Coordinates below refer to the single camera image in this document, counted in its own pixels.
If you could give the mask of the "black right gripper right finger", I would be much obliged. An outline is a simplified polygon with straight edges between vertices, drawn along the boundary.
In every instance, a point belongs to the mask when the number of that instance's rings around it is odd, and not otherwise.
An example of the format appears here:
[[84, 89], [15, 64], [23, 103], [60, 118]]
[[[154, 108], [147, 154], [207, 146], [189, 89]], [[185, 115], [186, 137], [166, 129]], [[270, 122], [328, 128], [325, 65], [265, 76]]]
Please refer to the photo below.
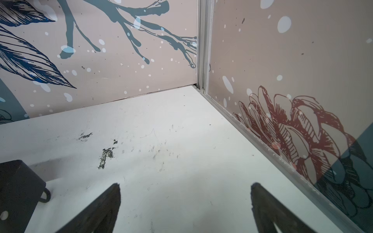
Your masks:
[[260, 233], [315, 233], [261, 184], [251, 186], [252, 212]]

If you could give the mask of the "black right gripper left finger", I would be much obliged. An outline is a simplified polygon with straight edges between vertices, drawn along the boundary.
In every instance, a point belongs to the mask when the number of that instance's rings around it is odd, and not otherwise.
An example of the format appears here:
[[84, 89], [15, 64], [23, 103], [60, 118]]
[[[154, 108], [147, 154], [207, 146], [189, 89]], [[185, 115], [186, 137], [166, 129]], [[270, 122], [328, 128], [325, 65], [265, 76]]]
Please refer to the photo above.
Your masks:
[[58, 232], [111, 233], [116, 224], [120, 204], [120, 186], [114, 183]]

